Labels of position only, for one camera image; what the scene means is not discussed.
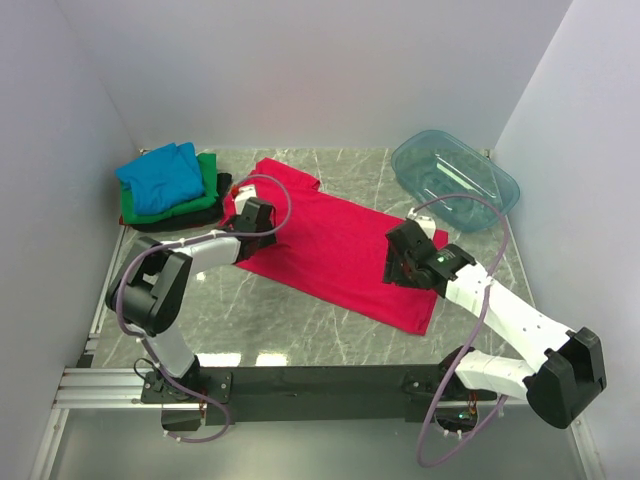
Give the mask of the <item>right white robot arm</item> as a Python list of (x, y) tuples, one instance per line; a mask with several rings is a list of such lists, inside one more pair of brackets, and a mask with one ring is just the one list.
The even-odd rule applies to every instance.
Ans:
[(492, 356), (465, 343), (441, 363), (434, 396), (494, 392), (524, 400), (547, 424), (567, 428), (607, 386), (599, 336), (552, 320), (460, 247), (437, 248), (431, 235), (423, 220), (407, 219), (392, 228), (386, 235), (384, 282), (437, 293), (477, 317), (520, 356)]

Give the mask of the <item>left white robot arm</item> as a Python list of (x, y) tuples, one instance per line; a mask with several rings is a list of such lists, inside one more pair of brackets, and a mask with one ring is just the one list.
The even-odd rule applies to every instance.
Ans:
[(177, 325), (189, 279), (206, 270), (235, 265), (276, 243), (275, 208), (252, 197), (242, 210), (203, 235), (160, 242), (138, 238), (112, 280), (105, 304), (122, 331), (143, 344), (164, 389), (186, 402), (206, 392), (197, 355)]

